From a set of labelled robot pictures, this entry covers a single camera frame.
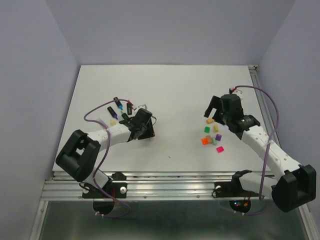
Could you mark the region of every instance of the black bracket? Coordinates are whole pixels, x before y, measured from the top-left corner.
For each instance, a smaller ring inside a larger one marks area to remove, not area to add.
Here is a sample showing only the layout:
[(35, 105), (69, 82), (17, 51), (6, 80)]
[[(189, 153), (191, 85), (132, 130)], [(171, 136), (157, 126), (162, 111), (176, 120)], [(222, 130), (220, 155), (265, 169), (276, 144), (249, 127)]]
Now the black bracket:
[[(127, 197), (127, 193), (121, 193), (120, 188), (128, 187), (126, 182), (108, 182), (102, 188), (107, 194), (113, 195), (115, 193), (115, 198), (117, 199), (125, 199)], [(84, 188), (88, 189), (88, 193), (82, 193), (83, 199), (107, 199), (108, 197), (105, 196), (99, 189), (93, 187), (91, 184), (85, 183)]]
[(285, 171), (272, 189), (275, 205), (287, 213), (316, 198), (317, 173), (311, 165)]
[[(244, 198), (248, 196), (248, 191), (243, 190), (239, 178), (243, 175), (251, 173), (250, 170), (237, 171), (232, 175), (231, 181), (217, 181), (214, 183), (215, 190), (212, 192), (214, 198)], [(255, 192), (250, 192), (251, 197), (259, 196)]]

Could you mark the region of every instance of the screw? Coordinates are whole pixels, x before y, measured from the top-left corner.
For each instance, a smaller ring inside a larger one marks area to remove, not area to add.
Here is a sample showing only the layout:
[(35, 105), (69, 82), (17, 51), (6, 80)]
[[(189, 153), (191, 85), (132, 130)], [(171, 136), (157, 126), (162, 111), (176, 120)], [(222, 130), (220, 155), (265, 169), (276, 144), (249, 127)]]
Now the screw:
[(89, 193), (89, 190), (87, 190), (87, 189), (82, 189), (82, 193), (83, 193), (83, 194), (87, 194), (87, 193)]
[(122, 186), (120, 187), (120, 193), (125, 194), (127, 192), (126, 187)]
[(214, 190), (215, 190), (217, 193), (221, 193), (221, 186), (220, 186), (220, 185), (216, 186)]

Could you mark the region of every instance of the yellow block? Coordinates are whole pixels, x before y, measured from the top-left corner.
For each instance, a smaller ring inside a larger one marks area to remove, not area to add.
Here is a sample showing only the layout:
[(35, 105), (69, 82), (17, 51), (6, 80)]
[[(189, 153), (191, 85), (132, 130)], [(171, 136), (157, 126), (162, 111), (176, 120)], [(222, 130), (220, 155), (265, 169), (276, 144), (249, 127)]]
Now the yellow block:
[(111, 126), (114, 126), (114, 125), (116, 125), (117, 123), (116, 123), (116, 121), (115, 120), (113, 120), (113, 119), (110, 119), (110, 125)]
[(214, 119), (208, 118), (205, 122), (206, 122), (207, 124), (212, 124), (214, 121), (215, 121)]
[(217, 125), (217, 124), (213, 125), (213, 131), (214, 131), (215, 133), (219, 132), (219, 128), (218, 128), (218, 125)]

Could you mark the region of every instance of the cable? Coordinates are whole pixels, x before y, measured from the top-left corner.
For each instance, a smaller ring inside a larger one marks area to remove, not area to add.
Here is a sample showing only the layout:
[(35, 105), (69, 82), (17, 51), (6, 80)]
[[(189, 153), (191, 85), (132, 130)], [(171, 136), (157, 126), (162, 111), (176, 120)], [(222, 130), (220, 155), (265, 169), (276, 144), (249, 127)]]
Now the cable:
[[(130, 103), (130, 101), (128, 101), (128, 100), (126, 100), (126, 99), (117, 99), (117, 100), (108, 101), (108, 102), (106, 102), (106, 103), (104, 103), (104, 104), (101, 104), (100, 106), (97, 106), (96, 108), (90, 110), (88, 113), (86, 113), (86, 114), (83, 116), (83, 119), (84, 119), (86, 122), (96, 123), (96, 124), (99, 124), (99, 125), (101, 125), (102, 127), (105, 128), (105, 127), (106, 127), (105, 124), (103, 124), (102, 122), (100, 122), (100, 121), (98, 121), (98, 120), (87, 119), (87, 116), (88, 116), (89, 114), (93, 113), (94, 111), (96, 111), (97, 109), (102, 108), (102, 107), (104, 107), (104, 106), (106, 106), (106, 105), (108, 105), (108, 104), (110, 104), (110, 103), (115, 102), (115, 101), (125, 101), (125, 102)], [(100, 163), (98, 164), (97, 168), (96, 168), (95, 171), (93, 172), (93, 176), (92, 176), (92, 177), (93, 177), (93, 182), (94, 182), (94, 184), (97, 186), (97, 188), (98, 188), (105, 196), (107, 196), (108, 198), (112, 199), (113, 201), (115, 201), (115, 202), (117, 202), (117, 203), (119, 203), (119, 204), (122, 204), (122, 205), (126, 206), (126, 207), (128, 208), (128, 211), (127, 211), (126, 213), (123, 213), (123, 214), (120, 214), (120, 215), (114, 215), (114, 216), (105, 216), (104, 214), (101, 214), (101, 213), (99, 213), (99, 212), (96, 212), (95, 214), (96, 214), (96, 215), (99, 215), (99, 216), (101, 216), (101, 217), (103, 217), (103, 218), (120, 218), (120, 217), (126, 216), (126, 215), (128, 215), (129, 213), (131, 213), (131, 211), (132, 211), (132, 210), (131, 210), (131, 207), (130, 207), (127, 203), (125, 203), (124, 201), (121, 201), (121, 200), (119, 200), (119, 199), (117, 199), (117, 198), (109, 195), (107, 192), (105, 192), (105, 191), (102, 189), (102, 187), (99, 186), (99, 184), (97, 183), (97, 180), (96, 180), (96, 174), (97, 174), (99, 168), (101, 167), (101, 165), (104, 163), (104, 161), (105, 161), (105, 159), (106, 159), (106, 157), (107, 157), (107, 155), (108, 155), (109, 148), (110, 148), (111, 134), (110, 134), (110, 132), (109, 132), (107, 129), (106, 129), (105, 131), (106, 131), (106, 133), (107, 133), (107, 135), (108, 135), (107, 145), (106, 145), (105, 153), (104, 153), (104, 155), (103, 155)]]
[(155, 125), (156, 123), (157, 123), (157, 118), (155, 117), (155, 116), (151, 116), (153, 119), (155, 119), (155, 122), (154, 122), (154, 124), (152, 124), (152, 126), (153, 125)]
[(275, 101), (273, 100), (273, 98), (266, 91), (264, 91), (263, 89), (261, 89), (259, 87), (256, 87), (256, 86), (238, 85), (238, 86), (234, 87), (232, 92), (234, 92), (237, 88), (256, 89), (256, 90), (259, 90), (259, 91), (263, 92), (271, 100), (271, 102), (272, 102), (272, 104), (274, 106), (274, 109), (275, 109), (275, 113), (276, 113), (275, 128), (271, 131), (271, 133), (269, 135), (268, 142), (267, 142), (266, 149), (265, 149), (264, 158), (263, 158), (261, 182), (260, 182), (260, 189), (259, 189), (259, 200), (263, 200), (264, 197), (262, 196), (262, 190), (263, 190), (265, 176), (266, 176), (266, 167), (267, 167), (267, 161), (268, 161), (268, 156), (269, 156), (270, 144), (271, 144), (272, 137), (274, 136), (276, 130), (279, 127), (279, 111), (278, 111), (278, 107), (277, 107)]
[(263, 214), (263, 213), (265, 213), (266, 211), (268, 211), (273, 205), (274, 205), (274, 203), (271, 202), (270, 205), (266, 206), (264, 209), (262, 209), (262, 210), (260, 210), (260, 211), (257, 211), (257, 212), (245, 213), (244, 216), (257, 216), (257, 215)]
[(87, 187), (87, 186), (82, 186), (81, 184), (83, 184), (83, 182), (80, 182), (80, 183), (79, 183), (80, 188), (82, 188), (82, 189), (84, 189), (84, 190), (87, 190), (87, 191), (90, 191), (90, 188), (89, 188), (89, 187)]
[(250, 194), (250, 191), (248, 191), (248, 200), (246, 201), (246, 203), (244, 204), (244, 206), (246, 207), (248, 204), (249, 204), (249, 202), (250, 202), (250, 198), (251, 198), (251, 194)]

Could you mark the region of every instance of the purple block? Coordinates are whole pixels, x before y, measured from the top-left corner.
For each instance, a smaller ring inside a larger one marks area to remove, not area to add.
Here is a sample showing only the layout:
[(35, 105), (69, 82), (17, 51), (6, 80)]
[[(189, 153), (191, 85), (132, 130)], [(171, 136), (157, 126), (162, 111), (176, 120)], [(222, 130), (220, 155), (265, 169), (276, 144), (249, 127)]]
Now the purple block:
[(217, 141), (220, 141), (221, 140), (221, 135), (220, 134), (217, 134), (216, 136), (215, 136), (215, 140), (217, 140)]

